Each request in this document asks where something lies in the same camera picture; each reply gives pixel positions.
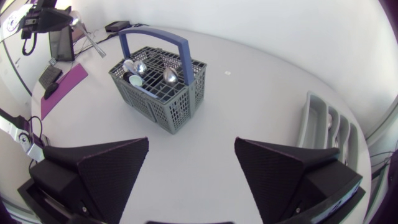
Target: metal spoon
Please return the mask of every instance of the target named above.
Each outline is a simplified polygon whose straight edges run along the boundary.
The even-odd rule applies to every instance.
[[[83,27],[83,25],[81,24],[81,15],[78,11],[72,11],[69,13],[69,16],[73,17],[72,23],[70,24],[70,26],[72,28],[77,28],[80,29],[87,37],[88,41],[90,41],[90,43],[93,45],[93,47],[95,48],[95,50],[97,50],[97,52],[99,53],[99,55],[104,58],[106,56],[106,53],[94,42],[94,40],[92,40],[88,34],[86,29]]]
[[[135,61],[132,65],[133,73],[136,75],[139,75],[141,77],[144,77],[147,71],[147,66],[142,60]]]
[[[333,117],[330,114],[328,114],[328,129],[331,128],[332,122],[333,122]]]
[[[163,79],[166,84],[174,86],[178,83],[177,71],[174,68],[167,67],[163,72]]]

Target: monitor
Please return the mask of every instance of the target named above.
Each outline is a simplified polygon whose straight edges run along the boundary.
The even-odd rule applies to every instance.
[[[18,192],[43,223],[119,223],[148,147],[147,138],[44,147]]]
[[[339,223],[365,193],[362,177],[338,161],[337,148],[237,138],[235,153],[264,224]]]
[[[70,13],[71,10],[72,8],[68,7],[65,11]],[[72,32],[70,26],[66,26],[61,31],[49,32],[51,57],[64,62],[75,60]]]

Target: gray plastic basket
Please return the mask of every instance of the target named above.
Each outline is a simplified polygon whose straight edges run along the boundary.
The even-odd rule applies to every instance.
[[[130,54],[126,39],[129,33],[152,35],[176,44],[181,56],[153,47],[144,47]],[[123,80],[125,59],[109,71],[123,100],[166,131],[175,134],[203,101],[206,64],[192,60],[188,41],[175,34],[140,27],[124,30],[119,35],[125,59],[142,60],[147,67],[141,87]],[[176,69],[178,73],[178,83],[173,87],[163,80],[163,71],[167,67]]]

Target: white table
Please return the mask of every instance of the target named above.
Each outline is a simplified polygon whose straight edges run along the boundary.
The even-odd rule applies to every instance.
[[[336,92],[280,58],[205,34],[160,29],[188,39],[192,58],[208,64],[204,102],[177,134],[164,131],[121,98],[108,75],[123,58],[117,37],[100,45],[106,58],[101,59],[95,49],[77,58],[88,77],[43,120],[43,133],[56,147],[149,138],[149,153],[121,223],[262,223],[234,153],[235,137],[295,146],[307,91],[318,94],[359,127]],[[127,38],[131,52],[147,45],[178,52],[174,45],[146,35]],[[58,66],[67,71],[70,63]],[[43,94],[37,83],[32,115],[40,115]],[[366,195],[345,223],[362,223],[371,189],[368,148],[359,128],[358,134],[356,171],[363,176]]]

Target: purple mat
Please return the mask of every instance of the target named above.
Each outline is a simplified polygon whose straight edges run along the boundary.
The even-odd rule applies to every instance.
[[[69,93],[77,84],[79,84],[84,78],[87,77],[86,70],[80,65],[74,66],[67,74],[60,78],[57,83],[59,84],[57,90],[48,98],[42,97],[42,120],[48,115],[48,113],[54,108],[59,101],[62,100],[66,94]]]

